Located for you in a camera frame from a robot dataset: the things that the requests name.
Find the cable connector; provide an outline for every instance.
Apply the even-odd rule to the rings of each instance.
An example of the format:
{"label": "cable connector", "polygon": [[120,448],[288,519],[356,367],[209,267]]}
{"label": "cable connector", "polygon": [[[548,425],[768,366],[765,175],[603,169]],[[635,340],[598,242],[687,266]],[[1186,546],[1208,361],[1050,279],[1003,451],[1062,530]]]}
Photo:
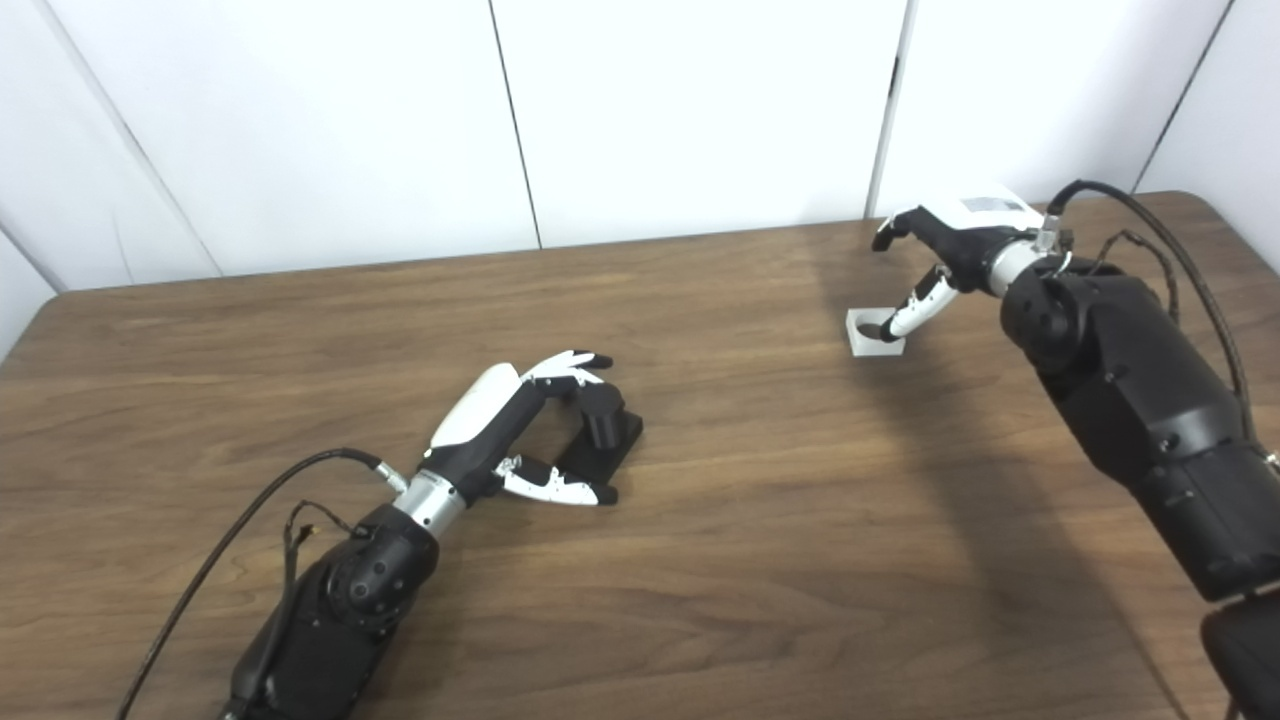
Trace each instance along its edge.
{"label": "cable connector", "polygon": [[1044,223],[1041,224],[1039,232],[1036,233],[1036,242],[1033,243],[1037,252],[1048,252],[1057,245],[1057,229],[1062,227],[1062,218],[1060,215],[1046,215]]}
{"label": "cable connector", "polygon": [[378,464],[378,466],[374,468],[374,471],[381,475],[383,479],[387,480],[387,484],[392,486],[396,495],[404,495],[404,491],[408,489],[408,483],[404,482],[404,475],[397,473],[396,469],[387,462]]}

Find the wooden table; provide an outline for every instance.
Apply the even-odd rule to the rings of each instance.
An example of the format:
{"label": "wooden table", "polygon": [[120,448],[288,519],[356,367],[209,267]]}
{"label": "wooden table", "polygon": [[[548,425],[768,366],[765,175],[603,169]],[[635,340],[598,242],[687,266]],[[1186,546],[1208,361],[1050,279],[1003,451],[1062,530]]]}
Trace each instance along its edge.
{"label": "wooden table", "polygon": [[[1275,442],[1280,282],[1199,200],[1146,200],[1217,292]],[[1139,229],[1107,201],[1068,224],[1083,251]],[[351,445],[411,470],[485,366],[585,347],[617,357],[646,421],[621,505],[468,511],[360,717],[1219,717],[1206,607],[996,301],[963,297],[905,357],[850,357],[845,310],[896,304],[932,263],[915,242],[870,254],[873,229],[59,296],[0,369],[0,716],[110,716],[209,548],[294,460]],[[1114,259],[1162,291],[1140,251]],[[521,447],[552,456],[572,424],[544,415]],[[232,547],[137,717],[221,706],[297,498],[349,519],[388,498],[329,465]]]}

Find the white wall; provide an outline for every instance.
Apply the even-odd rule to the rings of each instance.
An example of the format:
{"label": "white wall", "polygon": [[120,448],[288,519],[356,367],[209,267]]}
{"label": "white wall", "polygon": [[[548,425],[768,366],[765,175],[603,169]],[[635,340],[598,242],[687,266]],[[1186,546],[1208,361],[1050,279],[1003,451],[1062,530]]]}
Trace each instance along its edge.
{"label": "white wall", "polygon": [[1280,270],[1280,3],[1236,0],[1139,190],[1199,195]]}
{"label": "white wall", "polygon": [[27,323],[54,297],[54,288],[0,233],[0,360],[13,348]]}
{"label": "white wall", "polygon": [[1133,187],[1225,5],[919,0],[876,214],[973,178]]}
{"label": "white wall", "polygon": [[27,0],[0,3],[0,227],[72,290],[215,274]]}
{"label": "white wall", "polygon": [[863,214],[905,0],[494,0],[547,246]]}
{"label": "white wall", "polygon": [[484,0],[51,5],[228,273],[538,245]]}

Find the robotic arm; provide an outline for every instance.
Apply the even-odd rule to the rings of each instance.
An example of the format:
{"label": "robotic arm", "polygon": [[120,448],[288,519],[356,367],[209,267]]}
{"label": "robotic arm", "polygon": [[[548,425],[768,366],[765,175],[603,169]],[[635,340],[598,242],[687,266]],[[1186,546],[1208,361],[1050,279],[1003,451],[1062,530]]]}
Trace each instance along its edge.
{"label": "robotic arm", "polygon": [[[232,674],[223,720],[339,720],[353,708],[417,591],[439,557],[438,539],[462,512],[499,489],[566,505],[613,505],[608,484],[643,430],[618,389],[589,370],[603,355],[567,350],[520,375],[484,372],[431,438],[399,492],[317,560],[276,606]],[[548,398],[577,400],[584,428],[554,464],[512,443]]]}
{"label": "robotic arm", "polygon": [[[1249,437],[1240,402],[1139,279],[1057,247],[1043,218],[1004,188],[884,222],[872,249],[915,234],[955,292],[1001,300],[1005,334],[1093,465],[1142,506],[1206,601],[1206,651],[1251,720],[1280,719],[1280,483]],[[941,274],[942,270],[931,270]],[[911,297],[878,328],[919,327]],[[941,293],[925,315],[951,300]]]}

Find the black forearm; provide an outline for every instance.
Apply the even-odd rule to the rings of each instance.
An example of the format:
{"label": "black forearm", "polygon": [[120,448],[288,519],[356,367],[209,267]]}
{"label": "black forearm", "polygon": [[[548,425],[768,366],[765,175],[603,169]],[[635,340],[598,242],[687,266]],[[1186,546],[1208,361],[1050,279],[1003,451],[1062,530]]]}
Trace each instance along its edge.
{"label": "black forearm", "polygon": [[1280,486],[1235,396],[1142,281],[1028,270],[1001,320],[1085,455],[1133,493],[1206,600],[1280,580]]}
{"label": "black forearm", "polygon": [[[268,619],[236,665],[224,712],[246,720],[346,717],[438,556],[435,538],[408,515],[390,505],[374,510],[357,534],[298,578],[291,606]],[[280,615],[283,635],[270,652]]]}

